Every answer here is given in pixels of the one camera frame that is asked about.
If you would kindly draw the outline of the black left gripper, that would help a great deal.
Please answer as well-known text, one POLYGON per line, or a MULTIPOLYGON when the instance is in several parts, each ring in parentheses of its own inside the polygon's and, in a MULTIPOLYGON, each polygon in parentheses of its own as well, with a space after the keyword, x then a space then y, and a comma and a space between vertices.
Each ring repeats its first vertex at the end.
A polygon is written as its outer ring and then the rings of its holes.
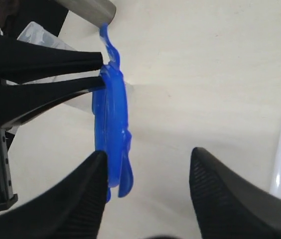
MULTIPOLYGON (((0 36, 0 68, 5 69, 16 62, 18 62, 18 41, 0 36)), ((0 86, 0 211, 9 209, 17 201, 11 187, 3 128, 25 124, 61 103, 104 87, 101 77, 0 86)))

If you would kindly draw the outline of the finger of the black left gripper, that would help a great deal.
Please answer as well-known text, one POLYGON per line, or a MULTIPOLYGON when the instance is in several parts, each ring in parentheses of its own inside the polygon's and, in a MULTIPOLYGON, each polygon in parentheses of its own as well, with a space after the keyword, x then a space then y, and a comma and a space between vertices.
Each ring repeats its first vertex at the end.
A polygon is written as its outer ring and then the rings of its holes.
POLYGON ((42 78, 99 70, 100 52, 44 47, 0 35, 0 78, 34 81, 42 78))

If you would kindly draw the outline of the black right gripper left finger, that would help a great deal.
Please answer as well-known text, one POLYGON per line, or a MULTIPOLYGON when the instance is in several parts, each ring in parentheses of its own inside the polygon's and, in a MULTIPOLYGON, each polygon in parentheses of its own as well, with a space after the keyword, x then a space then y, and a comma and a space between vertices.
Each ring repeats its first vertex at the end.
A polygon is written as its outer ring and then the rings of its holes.
POLYGON ((0 215, 0 239, 95 239, 107 191, 107 155, 95 151, 53 188, 0 215))

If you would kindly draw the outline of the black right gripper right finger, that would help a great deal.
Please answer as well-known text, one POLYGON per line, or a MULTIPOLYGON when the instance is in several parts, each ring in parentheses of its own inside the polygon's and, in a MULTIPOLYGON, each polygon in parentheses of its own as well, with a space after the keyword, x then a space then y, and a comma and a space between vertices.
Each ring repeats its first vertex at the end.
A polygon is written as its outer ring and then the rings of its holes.
POLYGON ((189 187, 204 239, 281 239, 281 199, 248 182, 202 147, 191 153, 189 187))

